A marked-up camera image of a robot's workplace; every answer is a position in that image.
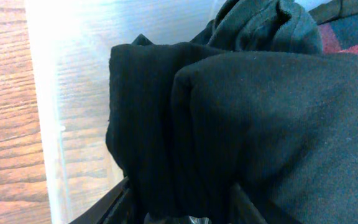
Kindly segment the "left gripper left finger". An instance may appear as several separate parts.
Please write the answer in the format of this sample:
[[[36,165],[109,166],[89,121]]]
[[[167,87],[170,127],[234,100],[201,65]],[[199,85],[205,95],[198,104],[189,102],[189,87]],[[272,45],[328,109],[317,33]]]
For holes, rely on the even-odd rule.
[[[126,177],[70,224],[133,224],[135,200]]]

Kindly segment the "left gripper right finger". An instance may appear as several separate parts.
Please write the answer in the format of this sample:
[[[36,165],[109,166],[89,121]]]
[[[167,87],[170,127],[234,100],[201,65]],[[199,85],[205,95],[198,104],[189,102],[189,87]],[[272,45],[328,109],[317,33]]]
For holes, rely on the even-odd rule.
[[[232,224],[301,224],[260,192],[243,189],[238,182],[230,188],[228,221]]]

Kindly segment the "small black garment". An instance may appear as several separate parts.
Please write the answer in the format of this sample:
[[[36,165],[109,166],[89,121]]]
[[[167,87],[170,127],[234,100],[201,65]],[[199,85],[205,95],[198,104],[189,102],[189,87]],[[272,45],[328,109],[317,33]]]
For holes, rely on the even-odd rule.
[[[358,223],[358,56],[118,45],[106,145],[141,204],[225,222],[229,188]]]

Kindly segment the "navy blue garment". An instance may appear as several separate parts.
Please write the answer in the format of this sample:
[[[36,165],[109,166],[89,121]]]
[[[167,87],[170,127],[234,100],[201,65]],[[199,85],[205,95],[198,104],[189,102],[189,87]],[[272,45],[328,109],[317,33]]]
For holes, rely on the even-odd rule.
[[[156,45],[140,34],[131,45],[137,51],[181,52],[187,57],[227,52],[323,52],[321,34],[312,16],[295,1],[286,0],[227,0],[189,42]]]

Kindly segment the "red blue plaid shirt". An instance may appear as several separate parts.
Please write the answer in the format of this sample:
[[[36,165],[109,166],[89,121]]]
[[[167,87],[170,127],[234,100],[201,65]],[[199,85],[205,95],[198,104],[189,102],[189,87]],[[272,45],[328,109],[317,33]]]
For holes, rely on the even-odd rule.
[[[358,0],[333,0],[310,11],[323,37],[324,52],[358,55]]]

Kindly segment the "clear plastic storage container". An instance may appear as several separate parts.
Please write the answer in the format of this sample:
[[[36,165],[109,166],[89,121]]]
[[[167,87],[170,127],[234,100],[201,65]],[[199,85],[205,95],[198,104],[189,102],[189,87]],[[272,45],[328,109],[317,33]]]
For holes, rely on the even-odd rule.
[[[122,172],[106,149],[110,50],[139,34],[191,40],[221,0],[28,0],[25,4],[52,223],[69,223]]]

